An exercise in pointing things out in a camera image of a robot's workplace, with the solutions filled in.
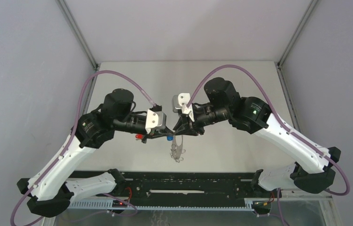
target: glass panel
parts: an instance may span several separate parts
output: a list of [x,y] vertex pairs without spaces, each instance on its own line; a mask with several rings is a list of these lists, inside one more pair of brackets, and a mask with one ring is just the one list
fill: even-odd
[[[281,202],[285,220],[291,226],[324,226],[323,214],[318,201]],[[68,223],[65,219],[79,219],[97,210],[67,210],[57,217],[57,226],[282,226],[276,217],[257,218],[249,211],[149,211],[142,210],[133,217],[111,217],[110,214],[98,214],[84,221]],[[278,205],[272,203],[271,213],[279,214]]]

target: gray wall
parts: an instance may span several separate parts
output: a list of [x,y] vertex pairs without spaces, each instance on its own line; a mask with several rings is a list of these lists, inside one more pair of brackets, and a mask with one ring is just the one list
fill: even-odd
[[[334,197],[353,225],[353,1],[323,0],[283,67],[304,134],[342,151],[352,190]],[[341,178],[333,190],[343,191]]]
[[[62,145],[91,72],[54,0],[0,1],[0,226],[21,197],[16,182]],[[35,219],[24,203],[18,225]]]

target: clear plastic object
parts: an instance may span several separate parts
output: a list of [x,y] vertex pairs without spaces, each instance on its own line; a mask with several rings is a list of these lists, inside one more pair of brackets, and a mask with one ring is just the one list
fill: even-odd
[[173,158],[177,163],[183,161],[183,158],[181,157],[181,155],[186,152],[186,150],[183,149],[183,135],[181,135],[181,137],[182,137],[181,145],[178,145],[176,143],[176,135],[173,136],[173,140],[171,144],[171,158]]

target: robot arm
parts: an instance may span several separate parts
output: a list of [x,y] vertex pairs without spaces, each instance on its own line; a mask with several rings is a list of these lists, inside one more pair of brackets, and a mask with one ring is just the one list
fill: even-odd
[[[277,170],[258,170],[253,185],[265,190],[275,188],[300,188],[310,193],[320,193],[333,184],[335,172],[331,164],[309,146],[286,132],[278,123],[268,104],[256,97],[240,97],[230,81],[214,78],[204,85],[209,103],[187,106],[188,93],[173,98],[174,112],[180,119],[173,128],[176,135],[198,136],[204,134],[204,126],[228,120],[238,130],[262,137],[278,146],[296,162]],[[334,161],[340,158],[340,150],[324,148],[310,139],[306,141],[318,147],[324,156]]]
[[[67,180],[76,167],[89,158],[100,146],[114,138],[115,131],[142,134],[147,139],[171,135],[165,126],[166,115],[160,106],[147,112],[133,112],[133,94],[125,89],[116,89],[105,97],[104,103],[91,113],[82,115],[78,121],[75,138],[68,150],[60,153],[64,145],[47,165],[34,177],[20,179],[17,186],[21,193],[34,186],[27,205],[31,213],[54,217],[73,203],[101,193],[120,194],[125,189],[125,179],[117,169],[110,169],[99,176],[81,180]],[[58,158],[50,171],[34,185],[38,177]]]

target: red wire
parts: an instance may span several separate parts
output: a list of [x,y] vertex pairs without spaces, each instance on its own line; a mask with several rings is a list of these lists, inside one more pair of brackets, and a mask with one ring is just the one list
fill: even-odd
[[273,192],[271,192],[271,198],[269,200],[270,200],[269,202],[273,202],[275,200],[275,195],[273,194]]
[[130,187],[126,187],[125,190],[129,190],[129,198],[128,201],[132,198],[132,189]]

